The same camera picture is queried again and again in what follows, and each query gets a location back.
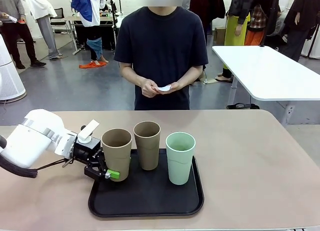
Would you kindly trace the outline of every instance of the navy t-shirt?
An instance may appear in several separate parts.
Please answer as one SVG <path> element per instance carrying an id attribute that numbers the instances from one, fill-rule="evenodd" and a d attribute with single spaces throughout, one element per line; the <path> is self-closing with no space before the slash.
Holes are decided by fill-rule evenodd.
<path id="1" fill-rule="evenodd" d="M 177 82 L 192 66 L 208 63 L 201 20 L 182 7 L 166 16 L 142 7 L 123 19 L 114 60 L 133 64 L 137 75 L 158 87 Z M 189 87 L 148 98 L 136 86 L 134 109 L 189 110 Z"/>

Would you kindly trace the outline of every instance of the hand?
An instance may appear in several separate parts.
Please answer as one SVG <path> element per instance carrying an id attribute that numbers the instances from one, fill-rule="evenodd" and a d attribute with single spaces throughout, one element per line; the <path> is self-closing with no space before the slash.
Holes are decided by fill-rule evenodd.
<path id="1" fill-rule="evenodd" d="M 147 98 L 153 98 L 158 94 L 157 91 L 153 89 L 154 87 L 158 88 L 158 85 L 151 79 L 145 79 L 141 86 L 142 95 Z"/>
<path id="2" fill-rule="evenodd" d="M 295 19 L 294 19 L 294 23 L 295 23 L 295 25 L 298 25 L 299 22 L 300 22 L 300 13 L 297 12 L 296 16 L 295 16 Z"/>
<path id="3" fill-rule="evenodd" d="M 236 26 L 236 28 L 235 28 L 235 32 L 234 32 L 234 35 L 235 36 L 240 36 L 241 35 L 241 32 L 242 32 L 242 24 L 238 24 L 237 26 Z"/>
<path id="4" fill-rule="evenodd" d="M 179 82 L 173 82 L 172 84 L 169 84 L 169 85 L 171 85 L 169 91 L 160 91 L 160 90 L 157 90 L 157 89 L 155 89 L 155 91 L 159 95 L 168 95 L 168 94 L 171 94 L 171 93 L 173 93 L 175 91 L 178 91 L 178 90 L 180 90 L 182 88 Z"/>
<path id="5" fill-rule="evenodd" d="M 20 20 L 23 21 L 24 23 L 27 23 L 26 16 L 21 15 Z"/>
<path id="6" fill-rule="evenodd" d="M 5 12 L 3 12 L 3 13 L 2 13 L 2 18 L 4 18 L 4 19 L 8 19 L 8 18 L 9 18 L 9 15 L 8 15 L 8 14 L 6 14 Z"/>

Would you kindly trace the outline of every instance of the blue jacket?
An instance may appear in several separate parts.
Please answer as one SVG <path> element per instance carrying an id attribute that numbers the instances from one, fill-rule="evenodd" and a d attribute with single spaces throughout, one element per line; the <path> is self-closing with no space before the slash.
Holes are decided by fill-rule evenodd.
<path id="1" fill-rule="evenodd" d="M 92 22 L 92 6 L 90 0 L 72 0 L 71 8 L 77 10 L 85 20 Z"/>

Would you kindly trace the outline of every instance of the cup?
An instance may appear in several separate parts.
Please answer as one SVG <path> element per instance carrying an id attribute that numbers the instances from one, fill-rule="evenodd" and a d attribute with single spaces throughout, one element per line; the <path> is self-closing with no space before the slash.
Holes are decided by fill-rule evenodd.
<path id="1" fill-rule="evenodd" d="M 119 172 L 118 179 L 110 179 L 115 182 L 125 180 L 129 175 L 131 133 L 125 129 L 111 129 L 102 135 L 101 142 L 107 168 Z"/>
<path id="2" fill-rule="evenodd" d="M 186 132 L 174 132 L 166 140 L 169 179 L 175 185 L 184 185 L 190 174 L 196 140 Z"/>
<path id="3" fill-rule="evenodd" d="M 158 166 L 160 131 L 159 124 L 152 121 L 140 122 L 133 129 L 139 163 L 143 170 L 154 170 Z"/>

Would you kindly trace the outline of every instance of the white air purifier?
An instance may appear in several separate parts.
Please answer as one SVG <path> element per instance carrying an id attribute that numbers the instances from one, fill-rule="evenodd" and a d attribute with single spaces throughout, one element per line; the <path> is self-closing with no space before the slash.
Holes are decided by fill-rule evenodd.
<path id="1" fill-rule="evenodd" d="M 26 96 L 26 89 L 0 34 L 0 103 L 10 103 Z"/>

